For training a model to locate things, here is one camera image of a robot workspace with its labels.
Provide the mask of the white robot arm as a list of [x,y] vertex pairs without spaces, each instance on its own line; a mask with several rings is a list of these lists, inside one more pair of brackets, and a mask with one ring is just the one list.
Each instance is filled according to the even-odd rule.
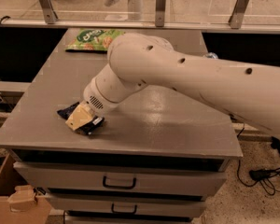
[[280,140],[280,67],[188,55],[163,38],[135,33],[109,44],[107,65],[66,124],[75,131],[149,85],[182,93]]

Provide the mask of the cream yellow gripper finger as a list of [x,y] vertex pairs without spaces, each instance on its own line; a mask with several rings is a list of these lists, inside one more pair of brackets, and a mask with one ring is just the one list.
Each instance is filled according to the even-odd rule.
[[79,104],[69,116],[65,124],[73,131],[91,122],[94,118],[94,111],[87,103]]

